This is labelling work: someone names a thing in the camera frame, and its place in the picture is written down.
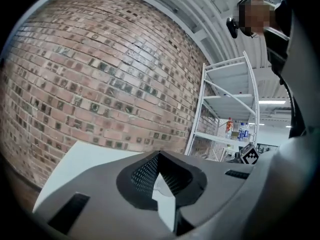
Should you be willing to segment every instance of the red brick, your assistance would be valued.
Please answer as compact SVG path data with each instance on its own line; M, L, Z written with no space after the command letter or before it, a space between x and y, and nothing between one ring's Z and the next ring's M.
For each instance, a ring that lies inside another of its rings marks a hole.
M72 137L85 142L88 142L90 140L90 135L88 133L77 130L77 129L72 129Z
M160 107L155 106L154 104L151 104L150 102L147 102L147 101L145 101L145 100L136 99L135 105L136 105L138 108L142 108L142 109L144 109L144 110L150 111L150 112L155 113L155 114L158 114L158 115L160 115L160 116L163 115L163 110L162 110Z
M46 39L48 42L59 43L59 37L57 36L48 36Z
M160 102L160 99L158 99L157 97L151 95L151 94L146 94L144 96L144 99L147 101L147 102L150 102L152 104L155 104L157 105L159 102Z
M45 64L46 61L47 61L46 59L41 58L39 56L36 56L34 59L34 63L41 67Z
M90 109L90 106L91 106L91 101L90 100L87 100L87 99L82 99L82 102L81 102L81 105L80 105L80 108L83 108L85 110L89 110Z
M75 70L75 71L78 71L78 72L80 72L81 70L82 70L82 68L83 68L83 64L82 63L79 63L79 62L74 62L74 64L73 64L73 69Z
M51 110L51 116L54 119L59 120L60 122L64 122L66 120L66 117L67 117L67 115L65 113L63 113L62 111L57 110L57 109L52 109Z
M75 42L75 41L72 41L72 40L64 40L64 42L63 42L63 45L65 46L65 47L68 47L68 48L72 48L73 46L75 46L75 44L76 44L77 42Z
M88 87L90 87L91 89L97 90L99 84L101 84L101 81L91 78L91 80L88 83Z
M63 158L64 155L65 155L63 152L57 150L56 148L54 148L54 147L52 147L52 146L49 148L49 153L50 153L51 155L53 155L54 157L60 158L60 159Z
M144 120L144 119L136 118L136 117L130 118L129 123L134 126L139 126L139 127L154 130L154 131L160 130L160 126L158 124L153 123L151 121Z
M66 102L71 102L74 94L66 89L59 88L56 96Z
M51 106L54 107L54 108L57 108L58 107L58 99L57 98L52 98L52 102L51 102Z
M117 110L111 110L110 111L110 116L113 119L116 119L116 120L118 120L120 122L125 122L126 123L129 120L129 116L127 114L118 112Z
M133 61L132 66L135 67L135 68L137 68L138 70L142 71L143 73L146 73L146 72L147 72L147 69L148 69L147 66L141 64L141 63L138 62L138 61Z
M51 128L56 128L56 120L53 117L48 117L48 123L46 125Z
M135 152L142 152L144 150L144 146L142 146L140 144L129 143L127 150L135 151Z
M89 64L89 62L91 61L92 57L89 55L86 55L84 53L79 53L76 52L73 56L73 58L79 62L82 62L84 64Z
M136 103L136 99L135 97L133 97L132 95L129 95L126 92L118 92L118 94L116 95L116 98L119 101L125 102L125 103L129 103L134 105Z
M92 80L91 77L88 77L88 76L83 75L82 78L81 78L80 83L81 83L82 85L84 85L84 86L89 86L91 80Z
M145 110L141 110L140 113L139 113L139 117L140 118L143 118L143 119L146 119L146 120L153 120L154 118L154 115L153 113L149 112L149 111L145 111Z
M151 80L151 84L150 84L153 88L157 89L158 91L160 92L164 92L165 91L165 86L162 84L162 83L159 83L158 81L156 80Z
M70 147L72 147L76 142L77 142L77 139L75 138L70 138L69 136L64 137L64 143Z
M115 48L116 50L122 52L123 54L125 54L128 51L128 48L126 48L125 46L119 44L119 43L114 43L113 48Z
M104 129L109 129L111 127L112 121L110 119L106 119L105 117L97 115L94 117L94 123Z
M97 69L93 70L91 76L93 78L99 79L100 81L103 81L105 83L108 83L110 80L110 77L111 77L109 74L102 72L101 70L97 70Z
M81 120L87 121L87 122L92 122L93 120L93 113L81 108L76 108L74 111L74 116L76 118L79 118Z
M153 62L155 60L155 58L153 56L151 56L149 53L145 52L144 50L142 50L139 54L142 57L146 58L148 61Z
M122 140L122 133L114 130L105 130L103 137L112 139L112 140L117 140L121 141Z
M109 54L109 55L112 55L112 56L114 56L114 55L116 55L118 53L118 51L116 49L113 49L113 48L111 48L109 46L106 46L106 45L102 45L100 47L100 50L105 52L106 54Z
M145 42L145 45L152 49L154 52L158 49L156 46L154 46L152 43Z
M71 135L71 128L63 123L63 124L61 124L60 132L67 134L67 135Z
M34 128L33 126L30 126L30 132L34 137L41 139L41 132L36 128Z
M109 86L107 84L104 84L104 83L101 82L101 83L98 84L97 90L99 92L101 92L101 93L105 93L108 87Z
M22 94L22 98L25 101L30 101L31 95L28 92L24 91L23 94Z
M46 102L47 101L47 93L38 88L32 88L31 94L37 97L39 100Z
M72 48L77 51L80 51L82 53L87 54L90 49L90 46L84 45L82 43L76 43Z
M118 67L121 63L120 59L117 59L115 57L112 57L110 55L104 54L101 58L101 60L105 61L106 63L109 63L115 67Z
M82 78L82 75L73 71L73 70L70 70L70 69L67 69L65 72L64 72L64 75L63 75L65 78L67 78L68 80L71 80L71 81L74 81L74 82L80 82L81 81L81 78Z
M64 64L66 61L66 57L57 53L52 53L50 56L50 60L52 60L53 62L59 63L59 64Z
M91 89L88 89L88 88L83 88L81 95L84 98L95 101L95 102L99 102L102 97L101 93L94 91L94 90L91 90Z
M67 59L65 62L64 62L64 65L70 69L72 69L74 67L74 64L76 62L73 60L73 59Z
M139 87L141 84L141 81L139 80L139 78L133 77L129 74L126 74L123 78L123 80L133 86Z
M164 72L161 68L157 67L157 66L155 67L154 72L159 74L164 79L168 78L168 74L166 72Z
M67 115L72 115L75 111L75 107L68 104L68 103L65 103L63 105L63 112L66 113Z
M52 137L53 140L55 140L57 142L63 142L64 136L61 133L59 133L58 131L56 131L54 129L49 129L48 134L49 134L49 136Z

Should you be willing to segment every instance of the black slot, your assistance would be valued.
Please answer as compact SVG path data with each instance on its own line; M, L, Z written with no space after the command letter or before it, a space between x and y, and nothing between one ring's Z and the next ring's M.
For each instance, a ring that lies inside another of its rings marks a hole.
M86 206L90 197L75 193L73 197L54 215L48 224L55 230L67 234Z
M244 180L246 180L250 175L250 173L236 171L236 170L228 170L225 174L235 178L244 179Z

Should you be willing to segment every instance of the brick wall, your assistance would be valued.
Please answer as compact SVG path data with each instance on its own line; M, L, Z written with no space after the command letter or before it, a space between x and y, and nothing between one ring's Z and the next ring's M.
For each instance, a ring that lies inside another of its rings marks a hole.
M204 96L214 96L215 93L212 88L204 83ZM215 121L215 117L206 109L205 106L202 106L200 111L200 118L198 122L198 126L196 131L215 135L216 132L217 121ZM191 147L190 155L197 158L213 158L214 142L205 138L196 137L193 141L193 145Z
M1 72L2 153L38 186L77 140L183 153L204 62L144 1L52 0L20 27ZM212 123L204 115L202 131Z

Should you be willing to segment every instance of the black mesh vent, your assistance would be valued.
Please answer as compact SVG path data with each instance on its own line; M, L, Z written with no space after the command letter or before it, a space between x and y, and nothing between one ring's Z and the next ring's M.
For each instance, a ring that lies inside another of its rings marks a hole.
M188 170L159 153L136 169L132 173L131 181L139 192L152 198L154 185L159 174L162 175L174 196L188 186L193 178Z
M158 174L158 156L155 156L132 173L131 181L139 192L152 198Z
M80 215L90 197L76 193L48 222L55 230L67 234Z
M122 196L135 207L157 210L158 204L152 194L159 174L175 196L176 207L194 204L207 185L207 177L199 168L164 151L155 151L124 168L116 185Z

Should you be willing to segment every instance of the white metal shelf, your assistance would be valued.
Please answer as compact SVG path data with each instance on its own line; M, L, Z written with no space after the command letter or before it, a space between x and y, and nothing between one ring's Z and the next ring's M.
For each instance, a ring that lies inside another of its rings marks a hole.
M252 83L246 61L227 64L206 71L205 79L231 94L253 94Z
M260 122L258 87L245 51L243 55L243 57L233 58L209 66L203 64L199 101L185 155L189 155L195 137L232 146L245 146L249 143L215 136L218 129L215 131L215 135L198 132L197 128L202 105L218 119L218 128L220 119L228 119L230 117L237 121L248 122L251 115L255 116L253 144L256 145ZM205 84L209 84L217 95L204 96Z
M233 140L233 139L214 136L214 135L203 133L203 132L199 132L199 131L196 131L194 133L194 135L196 137L201 137L201 138L204 138L204 139L207 139L207 140L211 140L211 141L214 141L214 142L219 142L219 143L229 144L229 145L236 145L236 146L241 146L241 147L244 147L244 146L249 144L249 141L238 141L238 140Z
M254 97L251 94L234 95L249 108L252 108ZM203 101L214 111L220 119L232 118L233 120L247 122L251 112L231 96L204 96Z

